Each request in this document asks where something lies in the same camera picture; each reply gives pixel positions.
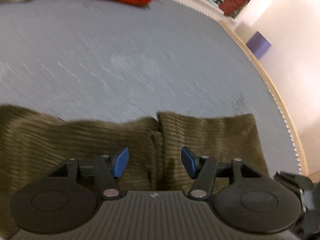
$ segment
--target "gray table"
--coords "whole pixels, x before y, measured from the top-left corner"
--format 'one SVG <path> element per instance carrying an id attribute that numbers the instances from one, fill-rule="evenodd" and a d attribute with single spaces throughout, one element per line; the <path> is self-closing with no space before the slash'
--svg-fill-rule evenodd
<path id="1" fill-rule="evenodd" d="M 63 119 L 253 113 L 270 173 L 298 172 L 284 120 L 252 63 L 217 22 L 171 0 L 148 8 L 1 4 L 0 79 L 1 103 Z"/>

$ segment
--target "ribbed black plastic surface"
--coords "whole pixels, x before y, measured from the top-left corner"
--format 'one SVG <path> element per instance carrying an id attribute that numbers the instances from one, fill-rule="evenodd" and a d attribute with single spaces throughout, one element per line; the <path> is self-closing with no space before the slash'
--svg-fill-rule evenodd
<path id="1" fill-rule="evenodd" d="M 57 235 L 20 230 L 12 240 L 251 240 L 297 239 L 291 233 L 252 235 L 223 224 L 205 202 L 186 198 L 181 191 L 128 191 L 106 201 L 83 226 Z"/>

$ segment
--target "black circular pad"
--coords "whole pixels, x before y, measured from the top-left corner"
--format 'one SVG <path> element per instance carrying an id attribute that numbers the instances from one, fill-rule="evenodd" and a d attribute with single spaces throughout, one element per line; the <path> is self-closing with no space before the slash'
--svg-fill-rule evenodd
<path id="1" fill-rule="evenodd" d="M 52 212 L 68 205 L 69 197 L 59 190 L 45 190 L 36 194 L 31 202 L 37 210 Z"/>
<path id="2" fill-rule="evenodd" d="M 21 228 L 38 234 L 72 230 L 93 215 L 97 200 L 92 191 L 68 178 L 52 177 L 20 189 L 10 213 Z"/>
<path id="3" fill-rule="evenodd" d="M 298 197 L 271 178 L 241 178 L 213 200 L 217 215 L 241 231 L 269 234 L 289 228 L 299 217 Z"/>
<path id="4" fill-rule="evenodd" d="M 248 192 L 242 196 L 241 203 L 255 212 L 268 212 L 278 206 L 277 198 L 265 191 Z"/>

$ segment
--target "metal screw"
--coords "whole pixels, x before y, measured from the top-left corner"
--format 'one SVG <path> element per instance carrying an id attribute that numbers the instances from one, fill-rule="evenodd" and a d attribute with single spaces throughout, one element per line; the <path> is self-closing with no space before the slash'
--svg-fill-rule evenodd
<path id="1" fill-rule="evenodd" d="M 195 189 L 191 191 L 191 196 L 196 197 L 196 198 L 203 198 L 207 195 L 207 193 L 202 190 L 202 189 Z"/>
<path id="2" fill-rule="evenodd" d="M 116 197 L 119 195 L 119 191 L 117 191 L 116 189 L 114 188 L 109 188 L 109 189 L 106 189 L 103 194 L 106 196 L 106 197 Z"/>
<path id="3" fill-rule="evenodd" d="M 160 195 L 158 193 L 154 192 L 150 196 L 156 198 L 156 197 L 159 197 Z"/>

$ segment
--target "white wall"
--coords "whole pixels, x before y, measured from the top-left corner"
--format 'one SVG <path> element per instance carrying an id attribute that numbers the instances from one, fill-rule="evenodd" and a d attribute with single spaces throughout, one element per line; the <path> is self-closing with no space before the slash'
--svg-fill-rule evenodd
<path id="1" fill-rule="evenodd" d="M 260 59 L 301 138 L 309 172 L 320 170 L 320 0 L 251 0 L 238 22 L 271 43 Z"/>

